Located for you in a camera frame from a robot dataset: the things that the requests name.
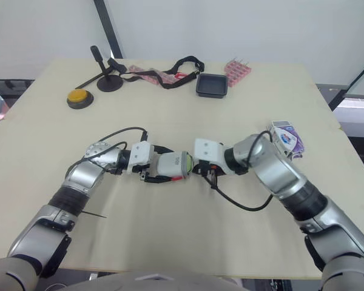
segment black wire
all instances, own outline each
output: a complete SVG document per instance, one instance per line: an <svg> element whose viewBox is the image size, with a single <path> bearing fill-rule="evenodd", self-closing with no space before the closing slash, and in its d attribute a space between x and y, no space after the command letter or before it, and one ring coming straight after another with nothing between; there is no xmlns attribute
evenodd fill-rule
<svg viewBox="0 0 364 291"><path fill-rule="evenodd" d="M111 136L113 135L117 135L121 132L126 132L127 130L141 130L143 132L143 134L147 134L147 130L145 130L144 128L142 127L136 127L136 126L133 126L133 127L126 127L125 129L121 129L121 130L118 130L117 132L112 132L111 134L101 138L99 141L105 141L106 139L110 138Z"/></svg>
<svg viewBox="0 0 364 291"><path fill-rule="evenodd" d="M96 213L92 213L92 212L88 212L88 211L81 211L81 212L82 213L85 213L85 214L97 216L97 217L107 218L106 216L103 216L103 215L100 215L100 214L96 214Z"/></svg>
<svg viewBox="0 0 364 291"><path fill-rule="evenodd" d="M251 145L251 148L249 149L249 153L248 153L248 156L247 156L247 159L246 159L246 165L247 165L247 171L248 171L248 168L249 168L249 160L251 159L251 156L252 156L252 152L254 151L254 148L258 142L258 140L264 135L264 134L267 134L269 135L269 140L270 142L272 142L272 134L269 130L264 130L262 131L261 133L258 134L258 136L255 138L254 142L252 143ZM266 202L264 202L261 206L258 206L258 207L248 207L248 206L244 206L242 204L240 204L239 202L236 202L234 201L231 197L227 196L227 194L225 194L224 192L222 192L217 185L213 184L206 176L203 177L205 179L206 182L209 183L209 185L212 187L212 189L216 190L218 192L218 194L220 194L222 197L224 197L225 199L227 199L230 203L232 203L233 205L241 208L241 209L244 209L244 210L247 210L247 211L252 211L252 212L256 212L256 211L260 211L264 208L267 207L267 205L271 202L272 198L273 198L273 195L270 194L266 200Z"/></svg>
<svg viewBox="0 0 364 291"><path fill-rule="evenodd" d="M103 150L102 152L99 152L99 153L97 153L96 155L93 155L93 156L88 156L88 157L86 157L86 158L82 158L82 159L80 159L80 160L78 160L77 162L75 162L74 164L72 164L68 169L67 169L67 171L66 171L66 174L65 174L65 178L67 177L67 175L70 173L70 171L75 167L75 166L77 166L78 164L80 164L80 163L82 163L83 161L90 161L90 162L92 162L94 165L96 165L96 166L98 166L98 167L100 167L100 168L102 168L102 169L104 169L103 167L101 167L99 164L97 164L96 162L94 162L94 161L91 161L91 159L94 159L94 158L98 158L99 156L102 156L103 154L105 154L105 153L107 153L107 152L109 152L109 151L111 151L111 150L113 150L113 149L115 149L116 147L118 147L118 146L120 146L121 144L124 144L124 150L127 148L127 146L128 146L128 143L126 142L126 141L121 141L121 142L118 142L117 144L114 144L114 145L112 145L111 147L109 147L108 149L106 149L106 150Z"/></svg>
<svg viewBox="0 0 364 291"><path fill-rule="evenodd" d="M268 199L266 200L266 202L264 202L263 205L259 206L259 207L248 207L248 206L244 206L242 204L240 204L239 202L234 201L231 197L227 196L227 194L225 194L224 192L222 192L217 185L213 184L207 177L203 177L205 179L206 182L209 183L210 186L212 186L212 189L216 190L218 192L218 194L220 194L222 197L224 197L225 199L227 199L230 203L232 203L233 205L236 205L237 207L247 210L247 211L252 211L252 212L256 212L259 210L262 210L264 208L266 208L266 206L271 202L273 195L269 195Z"/></svg>
<svg viewBox="0 0 364 291"><path fill-rule="evenodd" d="M112 132L111 134L109 134L109 135L107 135L107 136L105 136L105 137L103 137L103 138L101 138L99 141L105 141L106 139L108 139L108 138L110 138L110 137L112 137L112 136L114 136L114 135L117 135L117 134L119 134L119 133L121 133L121 132L126 132L126 131L128 131L128 130L141 130L143 133L142 133L142 135L141 135L141 140L147 140L147 130L146 129L144 129L144 128L142 128L142 127L137 127L137 126L133 126L133 127L126 127L125 129L120 129L120 130L118 130L117 132ZM68 169L67 169L67 171L66 171L66 174L65 174L65 178L67 177L67 175L70 173L70 171L75 167L75 166L77 166L78 164L80 164L80 163L82 163L83 161L90 161L90 159L93 159L93 158L97 158L97 157L99 157L99 156L101 156L101 155L103 155L103 154L105 154L105 153L107 153L107 152L109 152L110 150L112 150L112 149L114 149L115 147L118 147L120 144L125 144L125 146L124 146L124 150L127 148L127 146L128 146L128 143L126 142L126 141L122 141L122 142L118 142L117 144L115 144L115 145L113 145L113 146L111 146L111 147L109 147L108 149L106 149L106 150L104 150L104 151L102 151L102 152L99 152L98 154L96 154L96 155L94 155L94 156L90 156L90 157L87 157L87 158L82 158L82 159L80 159L80 160L78 160L77 162L75 162L74 164L72 164ZM90 161L90 162L92 162L94 165L96 165L96 166L98 166L98 167L100 167L100 168L102 168L102 169L104 169L103 167L101 167L99 164L97 164L96 162L93 162L93 161Z"/></svg>
<svg viewBox="0 0 364 291"><path fill-rule="evenodd" d="M258 136L255 138L254 142L251 145L251 148L249 149L249 153L247 156L247 159L245 161L245 164L247 165L247 172L248 172L248 168L249 168L249 160L251 159L252 156L252 152L254 151L254 148L257 144L257 142L259 141L259 139L264 135L267 134L269 135L269 141L272 142L272 133L269 130L264 130L261 133L258 134Z"/></svg>

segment metal frame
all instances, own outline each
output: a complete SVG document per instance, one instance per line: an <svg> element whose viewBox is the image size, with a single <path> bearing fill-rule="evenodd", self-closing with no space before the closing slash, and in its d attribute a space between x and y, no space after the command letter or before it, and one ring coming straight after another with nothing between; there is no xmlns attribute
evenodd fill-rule
<svg viewBox="0 0 364 291"><path fill-rule="evenodd" d="M105 31L105 35L108 39L110 49L113 53L113 56L116 59L123 59L123 55L121 54L121 50L119 47L119 43L116 38L115 31L113 30L113 25L110 21L109 14L107 11L107 7L105 6L104 0L93 0L97 9L97 13L99 16L99 20L103 25L103 29Z"/></svg>
<svg viewBox="0 0 364 291"><path fill-rule="evenodd" d="M351 87L364 75L364 69L362 72L356 77L355 80L348 86L346 89L341 89L338 94L333 98L332 101L329 103L330 109L333 111L340 105L340 103L345 99L347 92L350 90Z"/></svg>

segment black tray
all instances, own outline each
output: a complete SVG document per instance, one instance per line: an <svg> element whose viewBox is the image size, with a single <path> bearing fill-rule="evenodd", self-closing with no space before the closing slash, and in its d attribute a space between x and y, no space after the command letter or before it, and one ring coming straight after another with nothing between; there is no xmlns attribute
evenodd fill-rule
<svg viewBox="0 0 364 291"><path fill-rule="evenodd" d="M228 77L199 74L195 91L201 97L223 98L228 92Z"/></svg>

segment wooden table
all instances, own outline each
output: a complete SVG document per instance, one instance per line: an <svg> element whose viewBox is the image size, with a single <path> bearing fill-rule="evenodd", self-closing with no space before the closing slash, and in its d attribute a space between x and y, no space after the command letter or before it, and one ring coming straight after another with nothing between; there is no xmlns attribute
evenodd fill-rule
<svg viewBox="0 0 364 291"><path fill-rule="evenodd" d="M123 60L169 69L172 61ZM224 64L206 63L206 73ZM196 82L165 90L146 81L103 93L93 83L91 106L70 109L66 96L99 73L93 60L60 59L0 122L0 257L60 187L66 169L100 137L141 126L154 144L192 153L201 137L233 145L272 120L293 123L306 146L296 165L364 232L364 166L307 71L297 64L252 63L252 72L224 99L201 98ZM185 64L182 71L191 72ZM127 132L111 142L137 142ZM253 171L224 176L219 186L248 206L269 195ZM182 268L254 278L318 278L292 216L275 199L249 213L209 189L199 176L146 184L137 175L105 175L82 214L61 267L122 271Z"/></svg>

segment black lanyard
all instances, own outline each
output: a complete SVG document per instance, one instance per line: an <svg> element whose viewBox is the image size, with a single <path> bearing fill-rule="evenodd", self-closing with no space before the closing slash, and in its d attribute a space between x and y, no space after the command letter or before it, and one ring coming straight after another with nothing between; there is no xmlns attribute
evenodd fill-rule
<svg viewBox="0 0 364 291"><path fill-rule="evenodd" d="M179 67L184 64L185 62L194 62L194 66L197 68L196 71L188 74L187 76L183 77L182 79L179 79L177 82L174 82L172 84L168 84L168 83L164 83L162 80L162 77L153 70L150 71L145 71L145 72L124 72L124 73L120 73L119 76L121 75L127 75L127 74L135 74L135 75L139 75L139 76L134 76L131 78L123 78L124 80L126 80L127 82L135 82L139 79L142 79L141 76L153 76L156 77L159 85L162 86L165 89L173 89L173 88L177 88L179 86L182 86L188 82L190 82L191 80L194 80L195 78L197 78L197 75L201 72L204 71L205 69L205 64L203 62L201 62L200 60L198 60L196 57L194 56L187 56L183 59L180 59L179 61L177 61L175 63L175 65L167 71L163 71L163 73L166 73L168 75L175 75L178 73L178 69Z"/></svg>

